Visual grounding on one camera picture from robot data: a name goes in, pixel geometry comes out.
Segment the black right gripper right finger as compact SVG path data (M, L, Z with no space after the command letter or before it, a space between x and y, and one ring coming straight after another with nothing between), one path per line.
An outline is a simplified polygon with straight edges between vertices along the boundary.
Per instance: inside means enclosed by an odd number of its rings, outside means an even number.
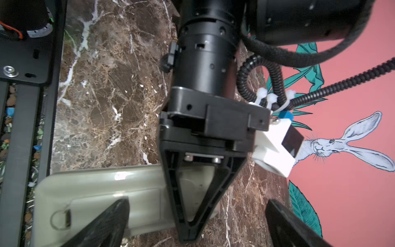
M277 200L268 201L265 217L275 247L331 246Z

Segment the grey remote control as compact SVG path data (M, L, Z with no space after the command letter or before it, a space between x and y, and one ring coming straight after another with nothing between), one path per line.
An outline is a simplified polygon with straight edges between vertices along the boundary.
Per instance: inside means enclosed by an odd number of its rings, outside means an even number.
M36 247L63 247L110 205L129 200L124 237L176 228L163 165L59 172L36 188Z

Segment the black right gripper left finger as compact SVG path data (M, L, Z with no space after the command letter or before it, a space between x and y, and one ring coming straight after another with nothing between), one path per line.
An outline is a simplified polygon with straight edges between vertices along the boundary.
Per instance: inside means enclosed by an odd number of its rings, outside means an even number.
M130 205L119 199L83 228L64 247L119 247L128 225Z

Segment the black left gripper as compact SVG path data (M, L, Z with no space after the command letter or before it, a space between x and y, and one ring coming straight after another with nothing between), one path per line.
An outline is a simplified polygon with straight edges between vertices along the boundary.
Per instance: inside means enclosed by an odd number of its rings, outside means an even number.
M218 202L268 131L270 110L174 86L160 114L158 146L179 242L197 242Z

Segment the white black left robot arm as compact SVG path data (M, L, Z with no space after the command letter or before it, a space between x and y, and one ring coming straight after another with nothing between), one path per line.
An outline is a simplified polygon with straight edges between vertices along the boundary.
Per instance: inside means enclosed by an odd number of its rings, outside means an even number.
M348 48L363 32L373 1L174 1L178 41L161 58L171 72L159 117L158 148L181 243L196 242L238 175L271 113L291 110L379 77L382 68L289 99L281 68L306 68ZM193 219L180 168L215 167Z

